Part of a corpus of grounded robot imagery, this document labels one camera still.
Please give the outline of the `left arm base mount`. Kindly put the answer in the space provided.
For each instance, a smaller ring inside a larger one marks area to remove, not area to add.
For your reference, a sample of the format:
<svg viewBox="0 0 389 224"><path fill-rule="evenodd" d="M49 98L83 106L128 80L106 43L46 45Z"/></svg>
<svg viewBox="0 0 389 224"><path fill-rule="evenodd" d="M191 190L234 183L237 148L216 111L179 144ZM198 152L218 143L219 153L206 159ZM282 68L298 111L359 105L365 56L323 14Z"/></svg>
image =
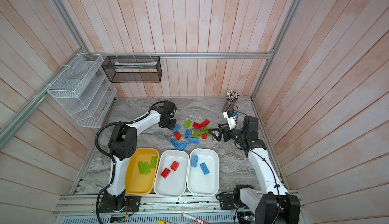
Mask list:
<svg viewBox="0 0 389 224"><path fill-rule="evenodd" d="M111 212L138 212L141 196L103 196L101 198L99 213Z"/></svg>

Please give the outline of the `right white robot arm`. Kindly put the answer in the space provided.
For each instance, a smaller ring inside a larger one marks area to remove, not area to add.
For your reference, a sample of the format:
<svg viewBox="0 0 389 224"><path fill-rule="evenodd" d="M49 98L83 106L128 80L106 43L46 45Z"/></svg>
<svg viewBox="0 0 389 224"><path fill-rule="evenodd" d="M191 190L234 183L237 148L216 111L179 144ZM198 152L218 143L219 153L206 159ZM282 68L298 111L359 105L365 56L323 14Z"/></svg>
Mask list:
<svg viewBox="0 0 389 224"><path fill-rule="evenodd" d="M300 200L285 188L269 159L267 147L258 137L256 117L245 116L242 128L237 128L238 114L224 112L225 124L211 128L210 134L218 141L234 141L244 151L258 178L261 194L250 185L236 185L234 200L238 206L246 206L254 214L257 224L297 224Z"/></svg>

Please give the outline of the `blue lego brick bottom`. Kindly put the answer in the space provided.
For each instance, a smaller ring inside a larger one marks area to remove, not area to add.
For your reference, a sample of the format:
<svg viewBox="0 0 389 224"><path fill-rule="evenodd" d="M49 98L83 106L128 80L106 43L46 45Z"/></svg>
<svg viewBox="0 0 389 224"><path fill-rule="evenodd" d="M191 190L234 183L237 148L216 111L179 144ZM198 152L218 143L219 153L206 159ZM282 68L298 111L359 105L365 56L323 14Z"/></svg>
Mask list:
<svg viewBox="0 0 389 224"><path fill-rule="evenodd" d="M201 168L201 170L202 170L202 172L203 172L204 175L207 175L207 174L210 173L210 171L209 171L209 169L208 169L206 163L201 163L201 164L200 164L200 168Z"/></svg>

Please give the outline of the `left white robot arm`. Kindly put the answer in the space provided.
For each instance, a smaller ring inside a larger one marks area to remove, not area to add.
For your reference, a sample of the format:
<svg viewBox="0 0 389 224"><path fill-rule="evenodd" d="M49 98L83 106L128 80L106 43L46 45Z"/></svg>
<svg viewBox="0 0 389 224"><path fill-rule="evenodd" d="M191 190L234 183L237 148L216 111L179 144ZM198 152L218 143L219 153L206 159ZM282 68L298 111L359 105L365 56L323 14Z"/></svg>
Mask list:
<svg viewBox="0 0 389 224"><path fill-rule="evenodd" d="M168 100L151 105L148 111L139 118L131 121L109 123L97 132L94 144L96 149L111 160L110 176L107 186L98 193L97 212L109 209L114 212L123 211L127 204L125 199L125 176L131 157L137 149L137 137L154 124L160 128L173 130L176 125L174 115L176 105ZM108 141L108 151L99 145L100 134L112 127Z"/></svg>

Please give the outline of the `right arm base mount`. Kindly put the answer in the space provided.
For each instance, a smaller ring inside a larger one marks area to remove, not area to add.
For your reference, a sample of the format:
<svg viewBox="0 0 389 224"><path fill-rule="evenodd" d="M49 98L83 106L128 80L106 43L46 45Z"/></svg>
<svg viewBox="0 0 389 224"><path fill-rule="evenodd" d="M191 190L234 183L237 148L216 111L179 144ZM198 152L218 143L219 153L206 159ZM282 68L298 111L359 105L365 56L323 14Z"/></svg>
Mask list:
<svg viewBox="0 0 389 224"><path fill-rule="evenodd" d="M234 210L239 208L245 208L244 205L240 205L234 198L234 194L228 192L221 192L216 195L216 200L220 203L221 210Z"/></svg>

